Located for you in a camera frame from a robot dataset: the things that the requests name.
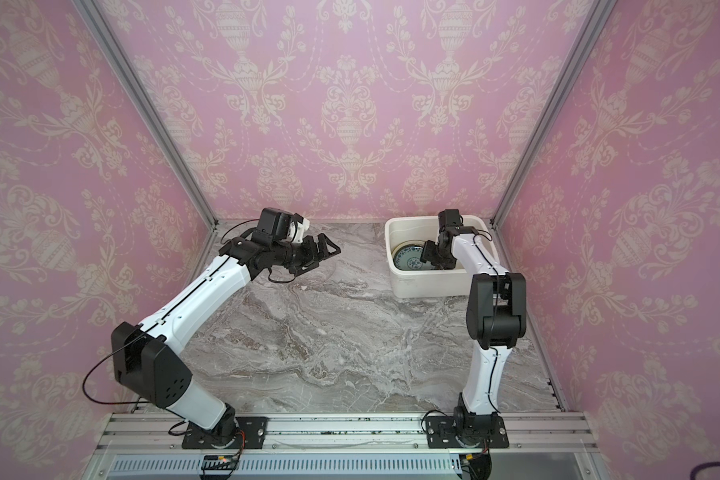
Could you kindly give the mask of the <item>white plastic bin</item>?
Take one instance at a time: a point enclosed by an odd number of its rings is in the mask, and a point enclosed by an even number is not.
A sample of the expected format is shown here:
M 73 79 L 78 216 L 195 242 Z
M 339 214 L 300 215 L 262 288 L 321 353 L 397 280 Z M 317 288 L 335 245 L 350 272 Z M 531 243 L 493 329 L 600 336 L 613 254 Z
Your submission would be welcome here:
M 452 253 L 457 259 L 455 267 L 440 267 L 428 271 L 396 269 L 392 261 L 392 248 L 406 240 L 436 242 L 438 214 L 392 218 L 385 224 L 386 258 L 391 273 L 392 291 L 398 298 L 466 296 L 475 274 L 501 275 L 506 272 L 496 257 L 496 249 L 483 221 L 476 216 L 461 213 L 464 224 L 473 227 L 476 233 L 462 234 L 455 238 L 452 247 Z

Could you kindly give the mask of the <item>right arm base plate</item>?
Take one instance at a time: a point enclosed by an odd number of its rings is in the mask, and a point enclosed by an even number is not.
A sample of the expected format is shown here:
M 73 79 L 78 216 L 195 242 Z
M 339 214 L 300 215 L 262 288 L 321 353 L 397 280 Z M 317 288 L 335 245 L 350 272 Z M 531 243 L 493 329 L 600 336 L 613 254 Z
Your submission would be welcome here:
M 508 449 L 510 442 L 504 419 L 499 415 L 479 415 L 457 421 L 450 416 L 428 416 L 423 430 L 430 449 Z

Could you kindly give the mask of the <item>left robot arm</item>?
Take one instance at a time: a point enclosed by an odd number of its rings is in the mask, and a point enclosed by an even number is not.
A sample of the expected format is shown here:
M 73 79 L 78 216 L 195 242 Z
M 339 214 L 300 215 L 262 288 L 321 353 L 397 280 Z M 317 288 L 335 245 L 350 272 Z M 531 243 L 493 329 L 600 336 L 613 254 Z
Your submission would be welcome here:
M 340 254 L 326 234 L 312 236 L 303 216 L 265 208 L 256 224 L 222 242 L 209 266 L 138 324 L 111 334 L 115 380 L 141 399 L 182 418 L 214 448 L 242 438 L 235 409 L 200 385 L 180 355 L 195 333 L 261 273 L 282 267 L 291 278 Z

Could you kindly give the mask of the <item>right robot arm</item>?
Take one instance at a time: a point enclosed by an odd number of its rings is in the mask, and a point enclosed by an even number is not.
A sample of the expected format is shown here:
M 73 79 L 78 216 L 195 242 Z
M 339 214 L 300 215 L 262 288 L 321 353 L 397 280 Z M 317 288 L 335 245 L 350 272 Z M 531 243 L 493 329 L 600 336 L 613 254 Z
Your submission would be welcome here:
M 446 209 L 438 214 L 437 239 L 426 241 L 421 254 L 439 270 L 461 265 L 471 276 L 465 320 L 474 349 L 453 428 L 461 444 L 486 451 L 509 446 L 498 392 L 510 353 L 527 330 L 526 279 L 500 264 L 490 240 L 489 233 L 466 225 L 458 210 Z

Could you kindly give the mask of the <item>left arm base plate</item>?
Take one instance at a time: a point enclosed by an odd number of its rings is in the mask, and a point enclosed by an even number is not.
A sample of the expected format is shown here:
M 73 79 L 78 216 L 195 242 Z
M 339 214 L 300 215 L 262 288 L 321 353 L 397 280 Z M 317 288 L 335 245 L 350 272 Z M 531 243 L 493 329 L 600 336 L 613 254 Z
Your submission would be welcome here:
M 260 450 L 267 435 L 268 423 L 269 418 L 264 416 L 236 416 L 234 420 L 222 420 L 211 430 L 190 423 L 181 446 L 185 450 Z

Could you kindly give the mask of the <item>cream plate with grass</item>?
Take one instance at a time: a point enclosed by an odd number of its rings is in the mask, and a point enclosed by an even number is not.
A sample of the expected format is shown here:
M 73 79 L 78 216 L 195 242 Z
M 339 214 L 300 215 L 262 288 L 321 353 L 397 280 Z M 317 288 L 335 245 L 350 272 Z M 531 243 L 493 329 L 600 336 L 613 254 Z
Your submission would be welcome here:
M 425 241 L 423 241 L 423 240 L 406 240 L 404 242 L 401 242 L 392 248 L 392 256 L 394 257 L 395 255 L 397 255 L 397 253 L 399 251 L 404 250 L 405 248 L 408 248 L 408 247 L 423 248 L 424 243 L 425 243 Z

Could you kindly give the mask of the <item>small blue patterned plate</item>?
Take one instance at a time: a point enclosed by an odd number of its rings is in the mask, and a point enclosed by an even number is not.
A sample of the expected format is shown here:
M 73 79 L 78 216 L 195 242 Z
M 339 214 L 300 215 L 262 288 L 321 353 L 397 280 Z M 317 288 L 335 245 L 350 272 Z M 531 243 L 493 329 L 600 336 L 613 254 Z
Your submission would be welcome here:
M 400 271 L 428 271 L 435 269 L 426 269 L 420 261 L 422 248 L 408 247 L 392 256 L 393 265 Z

